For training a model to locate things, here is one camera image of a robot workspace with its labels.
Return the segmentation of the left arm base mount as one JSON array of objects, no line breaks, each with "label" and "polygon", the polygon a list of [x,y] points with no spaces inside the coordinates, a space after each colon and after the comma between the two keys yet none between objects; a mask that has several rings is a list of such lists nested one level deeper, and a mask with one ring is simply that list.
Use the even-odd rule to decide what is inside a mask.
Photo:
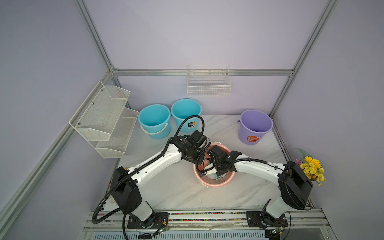
[{"label": "left arm base mount", "polygon": [[169,222],[170,213],[153,212],[153,214],[145,221],[141,221],[138,217],[130,214],[127,223],[128,229],[159,229],[165,227]]}]

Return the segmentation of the teal plastic bucket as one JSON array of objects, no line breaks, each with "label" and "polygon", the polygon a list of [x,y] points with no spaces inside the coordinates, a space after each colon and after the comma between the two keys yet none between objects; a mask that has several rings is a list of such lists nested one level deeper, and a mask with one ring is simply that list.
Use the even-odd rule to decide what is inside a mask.
[{"label": "teal plastic bucket", "polygon": [[[202,106],[199,102],[193,99],[182,99],[176,101],[171,107],[171,114],[174,117],[176,124],[180,127],[181,123],[190,116],[202,113]],[[199,118],[191,118],[185,122],[181,128],[183,133],[192,133],[198,129]]]},{"label": "teal plastic bucket", "polygon": [[156,140],[164,139],[170,134],[170,119],[170,109],[160,104],[147,106],[138,115],[141,130]]}]

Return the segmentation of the pink plastic bucket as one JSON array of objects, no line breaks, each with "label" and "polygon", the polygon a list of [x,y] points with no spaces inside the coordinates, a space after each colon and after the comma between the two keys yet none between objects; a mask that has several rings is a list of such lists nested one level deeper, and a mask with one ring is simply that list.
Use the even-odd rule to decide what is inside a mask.
[{"label": "pink plastic bucket", "polygon": [[[204,162],[212,163],[210,160],[212,157],[210,157],[209,153],[204,153],[204,154],[205,155],[204,155],[203,161],[198,166],[202,165]],[[235,172],[228,171],[227,175],[220,180],[209,179],[207,176],[201,176],[200,174],[198,174],[198,172],[197,172],[198,166],[194,165],[194,173],[195,173],[198,181],[202,185],[206,186],[207,188],[208,187],[211,187],[211,188],[223,187],[224,185],[228,184],[235,176]]]}]

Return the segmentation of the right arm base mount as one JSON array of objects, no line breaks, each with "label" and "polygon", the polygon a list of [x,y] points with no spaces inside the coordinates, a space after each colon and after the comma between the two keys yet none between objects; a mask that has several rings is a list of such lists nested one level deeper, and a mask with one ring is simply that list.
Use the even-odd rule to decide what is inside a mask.
[{"label": "right arm base mount", "polygon": [[250,228],[266,229],[268,227],[282,227],[283,229],[288,226],[285,215],[278,218],[272,217],[267,213],[267,206],[271,200],[268,200],[261,211],[246,211],[246,219]]}]

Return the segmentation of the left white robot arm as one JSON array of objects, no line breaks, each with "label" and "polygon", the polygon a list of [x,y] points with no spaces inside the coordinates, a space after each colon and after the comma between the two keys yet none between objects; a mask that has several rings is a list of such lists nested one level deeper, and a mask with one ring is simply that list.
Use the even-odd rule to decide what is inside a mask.
[{"label": "left white robot arm", "polygon": [[141,222],[152,224],[155,212],[147,201],[143,200],[140,189],[167,167],[186,160],[195,163],[200,153],[210,145],[210,141],[199,131],[190,136],[169,138],[166,147],[158,155],[130,169],[123,167],[115,170],[112,180],[112,198],[124,215],[133,215]]}]

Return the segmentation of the mint green microfiber cloth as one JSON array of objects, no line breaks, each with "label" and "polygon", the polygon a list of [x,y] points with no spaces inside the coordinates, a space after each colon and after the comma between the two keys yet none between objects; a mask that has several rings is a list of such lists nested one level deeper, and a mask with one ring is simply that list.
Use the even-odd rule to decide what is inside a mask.
[{"label": "mint green microfiber cloth", "polygon": [[209,179],[213,179],[213,180],[220,180],[222,178],[224,178],[225,176],[227,175],[227,173],[222,173],[218,170],[218,172],[216,174],[213,174],[213,175],[209,175],[207,176]]}]

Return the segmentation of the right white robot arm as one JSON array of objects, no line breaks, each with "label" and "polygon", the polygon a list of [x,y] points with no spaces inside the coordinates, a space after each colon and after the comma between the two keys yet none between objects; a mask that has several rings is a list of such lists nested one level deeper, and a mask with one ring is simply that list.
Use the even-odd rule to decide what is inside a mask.
[{"label": "right white robot arm", "polygon": [[291,209],[304,210],[313,184],[296,163],[267,162],[238,151],[226,153],[220,147],[211,149],[217,175],[228,171],[251,174],[275,184],[280,193],[265,204],[264,215],[277,219]]}]

